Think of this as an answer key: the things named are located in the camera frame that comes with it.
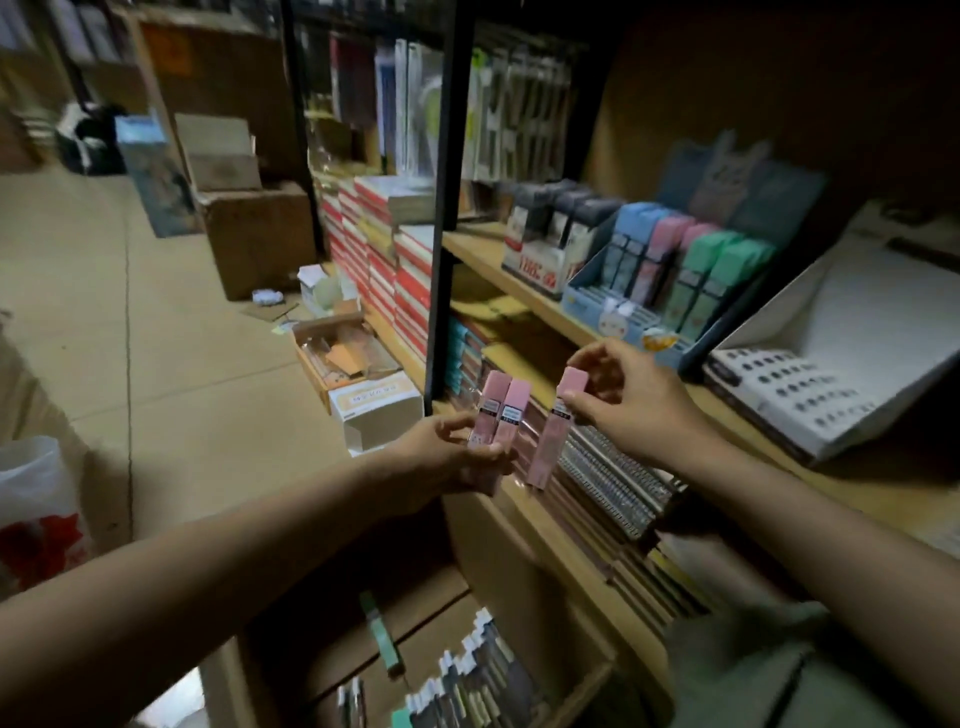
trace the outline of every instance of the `paper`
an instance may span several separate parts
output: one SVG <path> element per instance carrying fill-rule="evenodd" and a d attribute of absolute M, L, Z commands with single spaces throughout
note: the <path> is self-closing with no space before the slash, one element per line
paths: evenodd
<path fill-rule="evenodd" d="M 298 280 L 307 288 L 313 288 L 317 283 L 326 278 L 326 273 L 320 264 L 301 265 L 297 273 Z"/>

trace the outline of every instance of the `stacked books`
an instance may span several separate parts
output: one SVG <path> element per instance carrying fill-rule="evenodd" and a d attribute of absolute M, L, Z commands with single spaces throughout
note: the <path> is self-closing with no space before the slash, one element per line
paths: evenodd
<path fill-rule="evenodd" d="M 374 246 L 368 247 L 367 254 L 370 262 L 370 295 L 367 297 L 367 303 L 383 318 L 394 324 L 396 266 Z"/>
<path fill-rule="evenodd" d="M 430 280 L 433 270 L 433 226 L 401 225 L 394 234 L 396 250 L 396 330 L 426 361 L 430 325 Z"/>
<path fill-rule="evenodd" d="M 388 260 L 396 260 L 394 235 L 400 225 L 429 223 L 434 215 L 434 184 L 428 178 L 357 177 L 358 227 Z"/>

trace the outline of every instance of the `wall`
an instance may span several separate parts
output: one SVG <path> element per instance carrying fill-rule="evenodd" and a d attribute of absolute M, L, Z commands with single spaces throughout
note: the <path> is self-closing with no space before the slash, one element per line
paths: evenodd
<path fill-rule="evenodd" d="M 738 131 L 830 174 L 801 232 L 812 254 L 870 197 L 960 207 L 956 15 L 656 9 L 624 36 L 585 180 L 650 199 L 671 145 Z"/>

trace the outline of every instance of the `sticker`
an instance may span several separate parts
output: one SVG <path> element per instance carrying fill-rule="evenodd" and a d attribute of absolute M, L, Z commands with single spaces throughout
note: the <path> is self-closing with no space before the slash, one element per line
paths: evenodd
<path fill-rule="evenodd" d="M 553 402 L 553 408 L 550 410 L 552 414 L 557 415 L 557 417 L 563 417 L 565 420 L 571 418 L 570 410 L 566 408 L 566 403 L 557 397 Z"/>
<path fill-rule="evenodd" d="M 193 53 L 185 33 L 156 25 L 143 26 L 143 39 L 159 75 L 193 76 Z"/>
<path fill-rule="evenodd" d="M 677 280 L 680 283 L 686 283 L 689 286 L 697 287 L 700 285 L 700 279 L 703 276 L 696 271 L 691 271 L 689 268 L 683 268 L 680 271 L 680 274 L 677 276 Z"/>
<path fill-rule="evenodd" d="M 483 404 L 480 405 L 480 412 L 485 415 L 490 415 L 491 417 L 496 417 L 500 414 L 500 402 L 497 400 L 484 400 Z"/>
<path fill-rule="evenodd" d="M 643 348 L 648 352 L 662 352 L 680 341 L 680 336 L 675 331 L 650 327 L 643 332 L 640 340 L 643 343 Z"/>
<path fill-rule="evenodd" d="M 519 425 L 523 420 L 523 412 L 509 404 L 504 405 L 503 412 L 500 414 L 500 421 L 510 425 Z"/>

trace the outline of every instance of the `shelf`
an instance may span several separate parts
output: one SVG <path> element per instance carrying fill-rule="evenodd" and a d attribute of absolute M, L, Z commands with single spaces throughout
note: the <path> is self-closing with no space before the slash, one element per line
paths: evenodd
<path fill-rule="evenodd" d="M 420 362 L 417 356 L 411 351 L 410 347 L 404 344 L 396 335 L 396 331 L 390 323 L 372 307 L 364 305 L 364 321 L 370 324 L 380 343 L 386 348 L 390 355 L 396 359 L 396 363 L 403 367 L 407 376 L 413 379 L 414 384 L 421 393 L 426 389 L 426 367 Z"/>
<path fill-rule="evenodd" d="M 600 338 L 568 317 L 560 305 L 500 268 L 503 231 L 499 223 L 461 225 L 444 234 L 444 247 L 481 278 L 530 308 L 548 326 L 578 346 Z M 817 490 L 905 533 L 917 535 L 956 509 L 950 498 L 956 470 L 941 446 L 930 446 L 916 429 L 895 431 L 846 452 L 812 471 L 736 414 L 706 387 L 687 391 L 721 433 L 736 445 L 794 474 Z"/>
<path fill-rule="evenodd" d="M 436 414 L 450 414 L 453 406 L 434 401 Z M 642 670 L 670 692 L 666 648 L 660 637 L 608 583 L 584 552 L 546 511 L 537 498 L 512 478 L 504 478 L 494 502 L 540 559 L 568 589 L 601 617 L 616 640 L 636 655 L 634 670 Z"/>
<path fill-rule="evenodd" d="M 561 310 L 559 303 L 538 293 L 500 267 L 503 261 L 504 228 L 500 223 L 461 225 L 455 232 L 444 233 L 444 247 L 481 278 L 528 306 L 544 323 L 577 346 L 595 341 L 598 338 L 596 331 L 574 321 Z"/>

